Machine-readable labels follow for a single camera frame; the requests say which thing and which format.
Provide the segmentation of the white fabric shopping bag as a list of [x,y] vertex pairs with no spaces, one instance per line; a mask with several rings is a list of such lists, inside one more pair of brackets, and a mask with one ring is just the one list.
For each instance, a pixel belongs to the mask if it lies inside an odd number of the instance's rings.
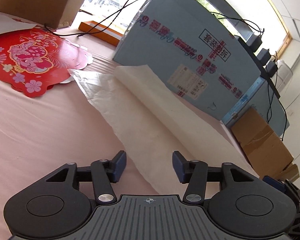
[[253,171],[217,127],[194,113],[149,67],[118,66],[112,75],[72,69],[70,75],[157,193],[185,192],[172,166],[174,151],[210,166],[231,162]]

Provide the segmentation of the open brown cardboard box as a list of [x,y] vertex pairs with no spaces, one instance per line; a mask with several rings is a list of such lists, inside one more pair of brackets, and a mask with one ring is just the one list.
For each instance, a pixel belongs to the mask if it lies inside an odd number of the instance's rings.
[[261,179],[270,176],[276,180],[295,182],[300,178],[293,156],[256,110],[247,110],[231,127],[231,131]]

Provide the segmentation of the white air conditioner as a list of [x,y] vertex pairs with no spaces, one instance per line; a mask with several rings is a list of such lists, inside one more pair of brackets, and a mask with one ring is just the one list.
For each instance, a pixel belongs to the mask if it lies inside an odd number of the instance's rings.
[[288,85],[289,81],[293,77],[291,68],[283,60],[277,62],[277,84],[276,88],[279,93]]

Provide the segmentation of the black shelf bar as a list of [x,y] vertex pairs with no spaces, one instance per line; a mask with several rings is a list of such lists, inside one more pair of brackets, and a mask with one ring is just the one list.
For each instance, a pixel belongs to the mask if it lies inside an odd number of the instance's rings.
[[255,53],[253,53],[253,52],[250,50],[250,48],[247,46],[247,42],[245,42],[245,41],[243,40],[243,38],[241,38],[241,37],[235,35],[235,39],[236,39],[236,40],[240,43],[240,45],[245,49],[245,51],[246,51],[246,52],[248,53],[248,55],[251,57],[251,59],[253,60],[253,62],[256,64],[257,68],[260,70],[260,77],[262,77],[263,79],[265,79],[265,80],[267,81],[269,87],[273,90],[275,96],[279,99],[279,98],[280,98],[280,94],[279,94],[279,92],[277,91],[277,88],[276,88],[275,84],[273,83],[272,79],[268,77],[267,72],[266,72],[266,70],[265,70],[265,67],[266,67],[267,64],[266,64],[265,66],[262,66],[262,65],[260,64],[260,62],[258,61],[258,59],[257,59],[257,57],[256,57],[257,55],[255,55]]

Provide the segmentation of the black power adapter right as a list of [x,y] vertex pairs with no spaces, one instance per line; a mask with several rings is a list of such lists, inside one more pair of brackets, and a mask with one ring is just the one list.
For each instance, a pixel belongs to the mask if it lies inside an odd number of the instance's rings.
[[276,74],[277,69],[278,69],[278,67],[277,67],[276,62],[271,61],[271,60],[267,63],[267,65],[265,67],[265,70],[266,70],[269,78],[272,78]]

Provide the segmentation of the black power adapter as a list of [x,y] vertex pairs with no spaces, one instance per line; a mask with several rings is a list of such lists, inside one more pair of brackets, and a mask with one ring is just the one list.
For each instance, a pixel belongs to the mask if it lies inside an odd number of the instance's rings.
[[271,54],[269,52],[269,49],[262,48],[256,57],[257,57],[258,61],[260,62],[260,64],[262,66],[265,66],[268,63],[268,61],[270,60]]
[[278,69],[278,67],[277,67],[276,62],[271,61],[271,60],[267,63],[267,65],[265,67],[265,70],[266,70],[269,78],[272,78],[276,74],[277,69]]
[[262,44],[262,35],[252,34],[247,40],[247,46],[255,53]]

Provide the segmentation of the large light blue carton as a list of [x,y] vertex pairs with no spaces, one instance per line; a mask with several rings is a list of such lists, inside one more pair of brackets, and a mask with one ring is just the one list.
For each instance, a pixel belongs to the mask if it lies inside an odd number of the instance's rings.
[[147,0],[114,61],[149,66],[171,91],[217,120],[261,74],[239,41],[196,0]]

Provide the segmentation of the black power adapter middle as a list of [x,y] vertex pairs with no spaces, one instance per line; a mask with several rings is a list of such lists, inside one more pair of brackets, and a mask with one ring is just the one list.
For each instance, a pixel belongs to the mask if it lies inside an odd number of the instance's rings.
[[257,57],[258,61],[260,62],[260,64],[262,66],[265,66],[268,63],[268,61],[270,60],[271,54],[269,52],[269,49],[262,48],[256,57]]

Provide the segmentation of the red paper decoration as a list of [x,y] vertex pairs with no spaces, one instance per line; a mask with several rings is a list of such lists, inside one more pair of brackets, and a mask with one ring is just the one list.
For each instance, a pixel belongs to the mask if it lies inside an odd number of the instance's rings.
[[40,28],[0,34],[0,80],[29,98],[69,83],[71,69],[81,70],[92,61],[85,48]]

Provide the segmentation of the black power adapter left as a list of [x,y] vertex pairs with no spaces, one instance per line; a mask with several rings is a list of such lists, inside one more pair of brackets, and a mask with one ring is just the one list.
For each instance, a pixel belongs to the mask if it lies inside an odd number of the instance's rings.
[[252,34],[247,40],[247,46],[255,53],[262,44],[262,35]]

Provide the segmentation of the orange flat box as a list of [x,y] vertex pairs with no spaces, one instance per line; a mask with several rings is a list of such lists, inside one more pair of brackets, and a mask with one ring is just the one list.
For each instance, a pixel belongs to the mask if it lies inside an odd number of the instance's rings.
[[99,24],[97,26],[97,22],[95,21],[86,21],[81,22],[79,25],[79,30],[88,33],[100,40],[111,44],[112,46],[117,46],[123,37],[123,35],[111,28],[107,28],[105,25]]

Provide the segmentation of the white paper sheet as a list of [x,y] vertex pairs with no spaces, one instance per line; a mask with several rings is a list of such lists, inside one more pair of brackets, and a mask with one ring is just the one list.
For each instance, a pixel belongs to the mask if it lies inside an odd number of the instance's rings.
[[0,34],[13,31],[32,29],[36,24],[15,21],[5,15],[0,15]]

